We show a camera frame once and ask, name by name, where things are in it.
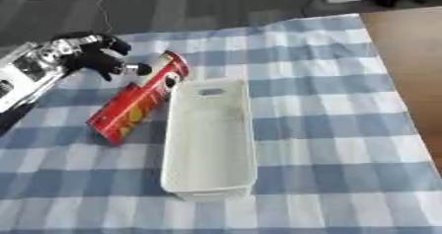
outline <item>blue and white checkered cloth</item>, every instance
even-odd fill
[[[441,180],[358,16],[124,38],[129,60],[168,48],[193,79],[249,80],[253,195],[166,194],[167,105],[109,147],[84,122],[128,79],[85,71],[0,139],[0,234],[442,233]]]

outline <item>table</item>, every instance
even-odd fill
[[[442,231],[440,177],[357,15],[123,38],[129,61],[170,48],[193,79],[249,81],[253,195],[166,194],[167,105],[111,147],[84,121],[128,79],[85,71],[0,139],[0,234]]]
[[[442,172],[442,7],[363,14],[362,20]]]

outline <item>robotic hand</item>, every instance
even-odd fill
[[[130,44],[107,34],[70,33],[49,42],[27,42],[0,59],[0,136],[24,117],[61,79],[86,67],[110,81],[111,74],[151,72],[147,64],[127,64],[104,53],[127,55]]]

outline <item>white plastic basket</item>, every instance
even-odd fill
[[[186,200],[246,196],[257,179],[248,85],[190,81],[172,92],[161,185]]]

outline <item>pringles can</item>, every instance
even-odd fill
[[[87,121],[112,144],[120,144],[132,128],[157,108],[172,88],[188,75],[185,60],[169,50],[152,67],[149,76],[127,85]]]

